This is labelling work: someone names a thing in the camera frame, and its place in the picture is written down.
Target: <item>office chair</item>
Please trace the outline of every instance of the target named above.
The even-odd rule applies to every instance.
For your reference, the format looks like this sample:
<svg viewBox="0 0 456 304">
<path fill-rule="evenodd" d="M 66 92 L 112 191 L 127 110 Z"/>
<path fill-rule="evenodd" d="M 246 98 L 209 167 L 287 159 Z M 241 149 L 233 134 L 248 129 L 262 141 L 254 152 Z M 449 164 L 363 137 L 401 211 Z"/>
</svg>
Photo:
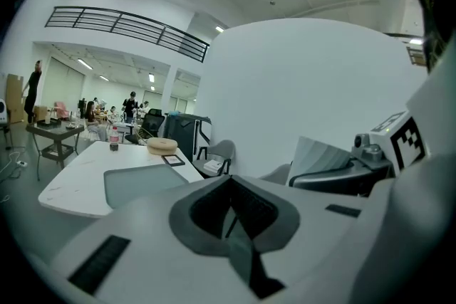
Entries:
<svg viewBox="0 0 456 304">
<path fill-rule="evenodd" d="M 128 142 L 133 143 L 134 145 L 138 145 L 140 138 L 146 140 L 150 137 L 158 137 L 158 129 L 160 128 L 164 120 L 165 117 L 163 117 L 162 115 L 146 114 L 142 122 L 141 128 L 138 132 L 139 136 L 128 135 L 125 136 L 125 139 Z"/>
<path fill-rule="evenodd" d="M 153 108 L 150 108 L 148 114 L 151 114 L 151 115 L 161 115 L 161 114 L 162 114 L 162 110 L 161 110 L 161 109 L 153 109 Z"/>
</svg>

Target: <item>round cushion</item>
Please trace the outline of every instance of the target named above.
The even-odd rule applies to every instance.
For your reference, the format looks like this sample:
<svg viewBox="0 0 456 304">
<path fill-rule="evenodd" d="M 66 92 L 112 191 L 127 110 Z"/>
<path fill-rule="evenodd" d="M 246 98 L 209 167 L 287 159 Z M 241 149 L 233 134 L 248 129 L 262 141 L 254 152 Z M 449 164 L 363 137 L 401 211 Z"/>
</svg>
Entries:
<svg viewBox="0 0 456 304">
<path fill-rule="evenodd" d="M 167 154 L 176 153 L 177 142 L 167 138 L 149 138 L 147 141 L 147 149 L 151 154 L 166 156 Z"/>
</svg>

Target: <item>balcony railing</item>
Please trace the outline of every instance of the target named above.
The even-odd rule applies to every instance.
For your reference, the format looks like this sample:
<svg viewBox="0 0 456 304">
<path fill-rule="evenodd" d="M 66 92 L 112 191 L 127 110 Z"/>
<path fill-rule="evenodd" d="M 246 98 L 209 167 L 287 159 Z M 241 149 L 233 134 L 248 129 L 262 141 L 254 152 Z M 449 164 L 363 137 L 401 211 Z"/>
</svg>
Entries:
<svg viewBox="0 0 456 304">
<path fill-rule="evenodd" d="M 177 28 L 144 16 L 89 6 L 56 6 L 45 27 L 84 28 L 121 34 L 169 48 L 199 62 L 209 47 Z"/>
</svg>

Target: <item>floor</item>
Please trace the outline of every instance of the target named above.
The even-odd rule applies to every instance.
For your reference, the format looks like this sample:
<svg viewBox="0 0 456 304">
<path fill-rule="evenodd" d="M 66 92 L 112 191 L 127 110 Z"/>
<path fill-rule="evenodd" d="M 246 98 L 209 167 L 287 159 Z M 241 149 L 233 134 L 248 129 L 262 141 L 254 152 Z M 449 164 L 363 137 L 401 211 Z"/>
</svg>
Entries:
<svg viewBox="0 0 456 304">
<path fill-rule="evenodd" d="M 9 154 L 15 151 L 25 152 L 19 160 L 25 161 L 28 166 L 21 169 L 18 179 L 7 179 L 0 184 L 0 210 L 9 224 L 10 232 L 23 250 L 35 253 L 45 263 L 50 263 L 63 245 L 91 224 L 94 220 L 81 216 L 73 216 L 57 211 L 43 208 L 38 203 L 38 195 L 46 185 L 60 172 L 60 167 L 49 159 L 40 159 L 40 178 L 36 178 L 36 163 L 38 152 L 33 143 L 30 133 L 25 131 L 25 124 L 16 123 L 11 126 L 14 150 L 5 150 L 5 139 L 0 136 L 0 169 L 9 161 Z M 37 136 L 37 143 L 40 149 L 50 145 L 52 142 L 46 138 Z M 63 143 L 74 146 L 74 138 L 68 138 Z M 81 153 L 93 143 L 87 139 L 80 138 L 78 151 Z M 68 164 L 76 157 L 73 153 L 66 161 Z M 0 174 L 0 180 L 7 177 L 16 165 L 11 163 Z"/>
</svg>

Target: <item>desk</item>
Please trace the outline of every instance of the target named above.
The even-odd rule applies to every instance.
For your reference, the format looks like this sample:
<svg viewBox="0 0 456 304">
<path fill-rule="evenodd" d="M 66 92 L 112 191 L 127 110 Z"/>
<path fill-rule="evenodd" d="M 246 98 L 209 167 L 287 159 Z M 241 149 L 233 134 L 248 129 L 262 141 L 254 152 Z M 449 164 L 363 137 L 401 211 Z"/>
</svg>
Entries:
<svg viewBox="0 0 456 304">
<path fill-rule="evenodd" d="M 189 183 L 202 180 L 179 149 L 176 155 L 185 162 L 183 166 L 173 167 L 176 172 Z M 38 201 L 46 208 L 100 218 L 112 211 L 106 203 L 104 172 L 154 164 L 164 164 L 163 159 L 150 154 L 146 146 L 119 145 L 119 150 L 113 152 L 107 142 L 95 142 L 52 180 Z"/>
<path fill-rule="evenodd" d="M 27 125 L 26 131 L 32 134 L 36 149 L 38 151 L 38 163 L 36 164 L 36 176 L 38 177 L 38 181 L 40 181 L 39 166 L 41 156 L 46 159 L 52 159 L 54 161 L 60 162 L 60 168 L 63 169 L 65 167 L 63 161 L 73 152 L 76 152 L 76 154 L 78 154 L 79 134 L 84 131 L 84 126 L 79 125 L 72 130 L 67 130 L 66 126 L 68 124 L 68 122 L 62 122 L 57 127 L 44 127 L 36 123 L 34 125 Z M 36 143 L 35 135 L 53 140 L 53 144 L 40 150 L 38 148 L 38 143 Z M 77 135 L 74 147 L 64 145 L 62 143 L 63 140 L 74 135 Z"/>
</svg>

